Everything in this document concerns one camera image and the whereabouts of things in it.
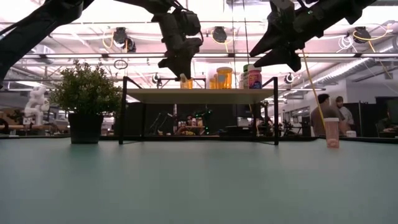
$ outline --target white cap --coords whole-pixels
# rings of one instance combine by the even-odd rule
[[[248,71],[253,71],[253,70],[257,70],[261,72],[261,67],[260,68],[256,68],[254,65],[249,65],[248,66]]]
[[[340,119],[338,118],[325,118],[323,119],[325,122],[339,122]]]

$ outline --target ceiling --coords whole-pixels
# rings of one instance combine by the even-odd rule
[[[38,8],[42,2],[40,0],[13,0],[3,3],[0,8],[0,29],[27,16]],[[205,36],[204,44],[200,48],[201,53],[246,53],[257,44],[258,40],[267,30],[266,17],[270,13],[268,2],[248,4],[245,8],[241,4],[237,4],[233,9],[224,0],[186,0],[180,1],[180,3],[189,8],[189,10],[197,13],[201,20],[201,31]],[[345,20],[340,21],[326,30],[325,36],[321,39],[314,38],[307,42],[305,51],[311,53],[350,52],[352,48],[342,50],[341,46],[339,46],[339,41],[341,41],[347,32],[352,33],[356,26],[366,26],[368,31],[372,31],[371,35],[373,37],[379,37],[386,34],[385,29],[387,27],[385,24],[388,21],[392,21],[392,25],[388,27],[390,33],[374,41],[374,45],[377,45],[377,43],[385,41],[388,37],[398,32],[398,24],[394,22],[398,21],[396,18],[398,17],[396,14],[397,10],[398,7],[395,6],[368,7],[364,10],[362,18],[354,25],[349,25]],[[110,37],[116,27],[126,27],[129,36],[136,43],[137,52],[165,52],[165,45],[160,41],[162,36],[159,25],[151,23],[151,19],[152,14],[143,8],[113,0],[96,0],[83,12],[83,15],[79,19],[72,24],[59,27],[51,34],[52,38],[47,37],[41,44],[51,48],[57,54],[120,53],[123,51],[116,46],[107,48],[105,45],[111,44]],[[225,27],[227,34],[229,34],[228,44],[219,44],[212,39],[211,32],[214,26]],[[235,32],[235,39],[232,39],[233,32]],[[353,46],[358,52],[369,49],[368,44],[353,44]],[[114,60],[109,59],[102,62],[106,65],[108,73],[112,74],[112,76],[116,74],[118,77],[127,75],[144,88],[155,88],[155,84],[152,83],[152,76],[155,73],[164,78],[174,77],[174,74],[168,69],[157,67],[159,60],[157,58],[129,59],[129,66],[124,70],[116,69],[113,66]],[[86,61],[92,64],[99,62],[99,60],[88,59]],[[59,75],[59,70],[72,65],[71,60],[56,60],[50,65],[43,63],[34,65],[34,63],[37,62],[33,60],[21,60],[16,66],[27,70],[27,72],[32,72],[32,77],[44,77],[47,74],[46,77],[48,78],[48,74],[51,74],[50,78],[59,80],[62,78]],[[239,75],[243,71],[243,65],[246,63],[247,61],[234,62],[233,58],[223,60],[210,58],[194,59],[192,62],[192,72],[194,77],[201,78],[214,74],[217,67],[230,66]],[[317,75],[335,64],[333,62],[319,61],[310,62],[308,66],[310,73]],[[295,73],[297,79],[294,85],[307,80],[304,64],[302,68]],[[292,71],[286,65],[274,65],[262,68],[264,81],[273,76],[280,76],[279,83],[281,85],[284,85],[284,75],[289,72]],[[374,78],[375,82],[377,80],[388,82],[382,78]],[[366,80],[366,82],[372,82],[372,78]],[[178,86],[178,82],[169,82],[164,88],[176,88]]]

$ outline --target potted plant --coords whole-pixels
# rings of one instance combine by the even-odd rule
[[[55,85],[50,100],[70,112],[70,136],[72,144],[96,144],[100,139],[104,115],[119,111],[121,89],[98,64],[92,68],[88,63],[73,63],[60,73],[63,82]]]

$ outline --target person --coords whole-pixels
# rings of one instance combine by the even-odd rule
[[[337,107],[330,106],[330,96],[328,94],[319,94],[318,101],[323,114],[323,118],[339,118],[339,130],[342,134],[345,134],[349,128],[345,123],[345,118],[338,110]],[[310,115],[311,126],[316,137],[326,135],[325,127],[321,114],[319,113],[318,107],[316,107]]]
[[[381,119],[377,123],[377,129],[380,133],[394,133],[396,132],[397,126],[394,126],[391,121],[390,113],[387,111],[387,117]]]
[[[354,125],[353,114],[351,113],[351,111],[349,109],[347,109],[347,107],[343,106],[343,104],[344,104],[343,97],[342,96],[337,96],[337,98],[336,98],[336,106],[340,110],[340,113],[344,116],[345,121],[347,122],[347,124],[352,126],[352,125]]]

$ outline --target shelf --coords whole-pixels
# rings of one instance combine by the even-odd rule
[[[274,94],[273,90],[130,89],[127,94],[147,104],[253,104]]]

